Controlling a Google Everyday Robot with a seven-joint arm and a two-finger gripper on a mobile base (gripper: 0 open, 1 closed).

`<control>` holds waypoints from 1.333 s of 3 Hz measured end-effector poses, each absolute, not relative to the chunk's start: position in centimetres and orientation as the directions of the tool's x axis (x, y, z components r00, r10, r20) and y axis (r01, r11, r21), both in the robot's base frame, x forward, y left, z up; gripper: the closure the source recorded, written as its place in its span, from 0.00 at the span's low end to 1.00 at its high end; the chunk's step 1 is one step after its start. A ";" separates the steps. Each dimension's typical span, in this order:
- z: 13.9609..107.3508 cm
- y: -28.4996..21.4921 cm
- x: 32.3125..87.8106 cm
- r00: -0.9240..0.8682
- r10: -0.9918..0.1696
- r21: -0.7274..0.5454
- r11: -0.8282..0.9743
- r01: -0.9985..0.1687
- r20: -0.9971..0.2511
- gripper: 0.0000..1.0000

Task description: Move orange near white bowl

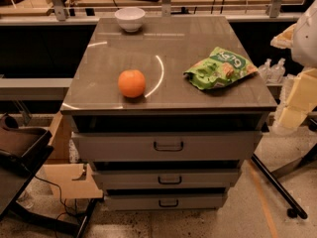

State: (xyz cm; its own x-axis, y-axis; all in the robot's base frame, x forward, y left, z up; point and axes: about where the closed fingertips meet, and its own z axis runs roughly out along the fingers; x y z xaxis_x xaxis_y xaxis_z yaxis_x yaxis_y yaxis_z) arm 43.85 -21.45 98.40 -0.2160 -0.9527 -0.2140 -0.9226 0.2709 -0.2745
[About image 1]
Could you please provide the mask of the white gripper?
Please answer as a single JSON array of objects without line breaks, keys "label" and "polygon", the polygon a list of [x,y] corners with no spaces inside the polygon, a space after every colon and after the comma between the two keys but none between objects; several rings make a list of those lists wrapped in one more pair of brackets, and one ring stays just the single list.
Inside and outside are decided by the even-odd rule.
[{"label": "white gripper", "polygon": [[278,49],[291,49],[292,59],[305,68],[285,85],[285,98],[276,109],[276,122],[286,130],[297,129],[317,107],[317,0],[270,44]]}]

